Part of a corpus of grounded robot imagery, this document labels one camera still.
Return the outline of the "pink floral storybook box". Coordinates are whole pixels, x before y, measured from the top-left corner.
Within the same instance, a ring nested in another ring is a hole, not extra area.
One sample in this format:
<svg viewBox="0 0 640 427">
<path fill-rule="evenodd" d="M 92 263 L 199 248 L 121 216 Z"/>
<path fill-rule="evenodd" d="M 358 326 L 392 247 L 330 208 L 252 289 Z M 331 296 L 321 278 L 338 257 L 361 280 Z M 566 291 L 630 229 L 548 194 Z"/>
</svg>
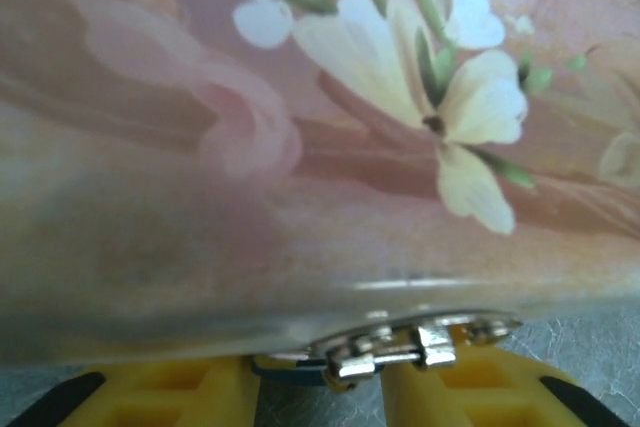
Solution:
<svg viewBox="0 0 640 427">
<path fill-rule="evenodd" d="M 0 368 L 640 298 L 640 0 L 0 0 Z"/>
</svg>

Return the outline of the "silver metal hasp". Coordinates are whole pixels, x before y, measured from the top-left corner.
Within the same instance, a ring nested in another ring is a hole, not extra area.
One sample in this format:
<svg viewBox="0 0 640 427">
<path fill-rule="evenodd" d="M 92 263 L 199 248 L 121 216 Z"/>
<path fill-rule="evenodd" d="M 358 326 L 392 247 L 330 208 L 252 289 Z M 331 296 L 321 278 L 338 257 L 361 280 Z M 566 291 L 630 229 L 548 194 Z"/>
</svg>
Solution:
<svg viewBox="0 0 640 427">
<path fill-rule="evenodd" d="M 509 312 L 441 311 L 342 331 L 314 341 L 307 351 L 323 362 L 328 386 L 352 390 L 390 365 L 420 371 L 450 367 L 461 347 L 494 345 L 521 326 Z"/>
</svg>

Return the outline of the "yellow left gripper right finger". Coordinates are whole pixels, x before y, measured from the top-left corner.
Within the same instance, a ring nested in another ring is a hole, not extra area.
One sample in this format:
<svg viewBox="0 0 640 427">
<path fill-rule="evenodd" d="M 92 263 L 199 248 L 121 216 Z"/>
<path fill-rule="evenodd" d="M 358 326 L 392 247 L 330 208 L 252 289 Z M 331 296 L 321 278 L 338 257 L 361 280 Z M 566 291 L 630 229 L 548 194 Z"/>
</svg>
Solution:
<svg viewBox="0 0 640 427">
<path fill-rule="evenodd" d="M 564 372 L 496 344 L 463 346 L 450 367 L 385 367 L 386 427 L 631 427 Z"/>
</svg>

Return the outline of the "dark blue padlock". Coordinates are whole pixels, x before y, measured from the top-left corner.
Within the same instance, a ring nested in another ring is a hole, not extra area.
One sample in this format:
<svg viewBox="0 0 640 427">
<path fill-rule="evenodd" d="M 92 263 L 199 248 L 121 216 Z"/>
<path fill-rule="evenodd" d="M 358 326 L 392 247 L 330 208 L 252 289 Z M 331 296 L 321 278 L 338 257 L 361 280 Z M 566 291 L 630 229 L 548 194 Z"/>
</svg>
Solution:
<svg viewBox="0 0 640 427">
<path fill-rule="evenodd" d="M 326 364 L 317 359 L 285 359 L 256 355 L 251 358 L 252 372 L 267 380 L 298 387 L 326 387 Z"/>
</svg>

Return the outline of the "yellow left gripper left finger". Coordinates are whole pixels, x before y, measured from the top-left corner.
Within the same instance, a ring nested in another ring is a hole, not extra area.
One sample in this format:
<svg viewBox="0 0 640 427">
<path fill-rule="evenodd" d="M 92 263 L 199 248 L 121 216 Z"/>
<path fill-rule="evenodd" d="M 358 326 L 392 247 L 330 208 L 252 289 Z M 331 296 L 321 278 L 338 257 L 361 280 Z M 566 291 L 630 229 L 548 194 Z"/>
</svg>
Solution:
<svg viewBox="0 0 640 427">
<path fill-rule="evenodd" d="M 246 357 L 94 365 L 0 427 L 253 427 L 259 386 Z"/>
</svg>

